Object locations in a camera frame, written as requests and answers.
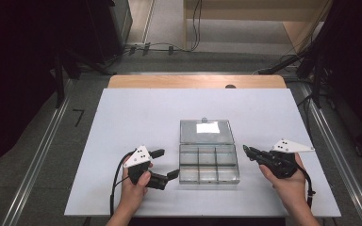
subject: white table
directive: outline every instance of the white table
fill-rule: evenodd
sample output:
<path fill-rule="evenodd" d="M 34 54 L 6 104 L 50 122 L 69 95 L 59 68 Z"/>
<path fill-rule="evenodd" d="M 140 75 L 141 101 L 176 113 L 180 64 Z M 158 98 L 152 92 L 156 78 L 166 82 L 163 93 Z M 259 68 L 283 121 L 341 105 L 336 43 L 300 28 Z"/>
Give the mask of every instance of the white table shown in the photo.
<path fill-rule="evenodd" d="M 121 158 L 144 144 L 165 149 L 153 172 L 178 168 L 180 120 L 229 120 L 237 147 L 236 186 L 181 186 L 149 189 L 138 217 L 284 217 L 270 182 L 242 145 L 269 150 L 281 137 L 311 146 L 289 89 L 105 89 L 90 130 L 66 216 L 108 216 L 109 196 Z M 316 217 L 339 217 L 335 198 L 316 153 L 301 153 L 317 192 Z M 115 193 L 118 203 L 121 190 Z"/>

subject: metal rail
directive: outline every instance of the metal rail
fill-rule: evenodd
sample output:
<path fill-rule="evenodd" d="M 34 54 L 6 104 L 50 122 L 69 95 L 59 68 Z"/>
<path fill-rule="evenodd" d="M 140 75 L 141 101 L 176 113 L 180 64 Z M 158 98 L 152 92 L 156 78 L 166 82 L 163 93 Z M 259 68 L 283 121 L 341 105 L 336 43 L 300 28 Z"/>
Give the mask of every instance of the metal rail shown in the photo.
<path fill-rule="evenodd" d="M 5 219 L 2 223 L 3 226 L 14 226 L 17 224 L 17 221 L 20 218 L 20 215 L 23 212 L 23 208 L 25 207 L 25 203 L 31 193 L 32 187 L 37 179 L 38 174 L 40 173 L 41 166 L 49 151 L 49 147 L 51 146 L 52 140 L 55 137 L 55 133 L 60 125 L 61 119 L 63 118 L 63 114 L 66 111 L 67 105 L 70 101 L 70 94 L 74 87 L 74 81 L 71 79 L 68 80 L 66 84 L 66 97 L 63 101 L 63 104 L 60 108 L 55 110 L 54 115 L 52 116 L 51 121 L 49 122 L 48 128 L 45 131 L 45 134 L 42 138 L 40 146 L 36 151 L 34 158 L 28 168 L 25 177 L 17 189 L 11 206 L 5 216 Z"/>
<path fill-rule="evenodd" d="M 311 93 L 311 89 L 307 84 L 301 84 L 302 92 L 304 96 L 308 96 Z M 333 131 L 328 125 L 327 120 L 325 119 L 322 109 L 316 108 L 314 104 L 310 104 L 311 112 L 316 120 L 317 125 L 320 128 L 322 136 L 328 146 L 328 149 L 334 159 L 334 162 L 337 166 L 337 169 L 340 173 L 340 176 L 345 183 L 345 186 L 351 195 L 352 201 L 355 205 L 357 213 L 362 220 L 362 188 L 358 183 L 357 179 L 354 176 L 348 161 L 346 160 L 343 151 L 340 149 L 339 144 L 334 136 Z"/>

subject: clear plastic container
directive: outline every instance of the clear plastic container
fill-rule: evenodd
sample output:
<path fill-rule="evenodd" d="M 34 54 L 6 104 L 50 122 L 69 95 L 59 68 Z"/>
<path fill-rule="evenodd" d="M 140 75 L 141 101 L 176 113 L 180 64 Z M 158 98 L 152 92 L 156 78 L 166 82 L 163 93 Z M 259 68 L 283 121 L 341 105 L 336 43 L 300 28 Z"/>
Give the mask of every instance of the clear plastic container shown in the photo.
<path fill-rule="evenodd" d="M 180 184 L 239 183 L 238 160 L 229 121 L 181 121 L 180 131 Z"/>

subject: white label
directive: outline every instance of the white label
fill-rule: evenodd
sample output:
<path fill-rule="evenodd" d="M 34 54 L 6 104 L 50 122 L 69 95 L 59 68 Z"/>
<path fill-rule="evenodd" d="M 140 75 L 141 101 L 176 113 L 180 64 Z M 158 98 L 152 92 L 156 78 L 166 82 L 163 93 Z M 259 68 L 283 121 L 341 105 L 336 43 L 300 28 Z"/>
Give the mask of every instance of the white label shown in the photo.
<path fill-rule="evenodd" d="M 216 121 L 196 124 L 196 133 L 219 134 L 220 129 Z"/>

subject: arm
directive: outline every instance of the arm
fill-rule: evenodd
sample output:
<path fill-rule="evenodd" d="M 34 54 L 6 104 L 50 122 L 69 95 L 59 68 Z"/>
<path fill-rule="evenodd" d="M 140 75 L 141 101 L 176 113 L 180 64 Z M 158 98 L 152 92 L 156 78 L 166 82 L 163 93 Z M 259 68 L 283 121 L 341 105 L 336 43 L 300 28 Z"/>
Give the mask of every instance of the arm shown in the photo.
<path fill-rule="evenodd" d="M 123 179 L 126 178 L 127 175 L 128 169 L 123 168 Z M 119 205 L 107 223 L 107 226 L 128 225 L 128 222 L 140 207 L 143 196 L 148 191 L 145 186 L 149 183 L 150 179 L 151 173 L 149 171 L 145 171 L 136 185 L 132 184 L 131 180 L 128 178 L 122 182 L 122 196 L 120 198 Z"/>
<path fill-rule="evenodd" d="M 304 169 L 302 160 L 297 153 L 295 154 L 295 159 Z M 299 170 L 290 178 L 278 179 L 266 166 L 260 165 L 259 167 L 263 175 L 272 183 L 272 187 L 277 191 L 283 205 L 288 210 L 296 225 L 320 225 L 314 218 L 305 200 L 305 178 Z"/>

